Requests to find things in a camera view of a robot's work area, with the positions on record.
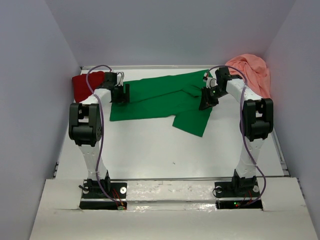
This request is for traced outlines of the green t shirt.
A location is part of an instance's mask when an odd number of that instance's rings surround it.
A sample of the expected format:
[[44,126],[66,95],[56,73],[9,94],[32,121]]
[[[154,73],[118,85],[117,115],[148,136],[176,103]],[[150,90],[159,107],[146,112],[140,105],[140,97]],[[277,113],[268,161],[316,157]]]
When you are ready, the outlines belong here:
[[207,71],[130,81],[130,102],[111,106],[111,122],[174,116],[173,127],[202,137],[211,109],[199,110]]

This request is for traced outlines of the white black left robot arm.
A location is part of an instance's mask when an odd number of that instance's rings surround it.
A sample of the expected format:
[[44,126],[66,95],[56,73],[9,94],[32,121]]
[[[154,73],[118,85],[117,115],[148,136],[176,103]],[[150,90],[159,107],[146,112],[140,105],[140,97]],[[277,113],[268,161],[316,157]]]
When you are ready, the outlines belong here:
[[130,86],[124,84],[124,76],[123,72],[97,71],[72,78],[74,103],[69,107],[68,135],[79,147],[87,167],[88,176],[80,188],[89,199],[117,200],[111,196],[113,187],[102,160],[102,98],[110,93],[112,103],[129,103]]

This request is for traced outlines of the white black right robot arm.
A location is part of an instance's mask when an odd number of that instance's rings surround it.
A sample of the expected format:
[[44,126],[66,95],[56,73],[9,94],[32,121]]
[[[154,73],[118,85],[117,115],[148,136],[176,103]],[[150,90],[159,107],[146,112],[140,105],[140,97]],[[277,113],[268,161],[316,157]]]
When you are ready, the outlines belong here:
[[258,199],[264,193],[257,181],[261,170],[258,157],[265,140],[274,129],[274,103],[271,98],[263,98],[247,85],[247,77],[237,70],[230,73],[230,66],[218,65],[213,68],[215,77],[207,71],[203,75],[206,85],[201,89],[199,110],[204,111],[219,104],[219,99],[231,95],[239,103],[239,129],[242,150],[231,181],[215,183],[212,191],[216,198]]

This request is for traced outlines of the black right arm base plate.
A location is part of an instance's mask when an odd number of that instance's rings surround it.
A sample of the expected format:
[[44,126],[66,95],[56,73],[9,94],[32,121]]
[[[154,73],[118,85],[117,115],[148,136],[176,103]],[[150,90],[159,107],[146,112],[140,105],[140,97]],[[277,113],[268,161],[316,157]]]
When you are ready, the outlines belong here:
[[252,187],[235,191],[231,189],[230,181],[218,181],[214,183],[212,194],[218,210],[263,209],[260,199],[253,203],[260,195],[257,182]]

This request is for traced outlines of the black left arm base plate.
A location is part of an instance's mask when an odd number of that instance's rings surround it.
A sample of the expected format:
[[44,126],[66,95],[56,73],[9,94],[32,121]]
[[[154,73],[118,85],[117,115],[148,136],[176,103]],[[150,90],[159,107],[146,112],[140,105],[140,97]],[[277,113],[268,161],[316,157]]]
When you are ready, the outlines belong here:
[[126,182],[112,181],[107,197],[99,186],[89,190],[89,185],[85,180],[79,185],[82,190],[79,208],[81,210],[110,210],[122,211],[127,209],[127,190]]

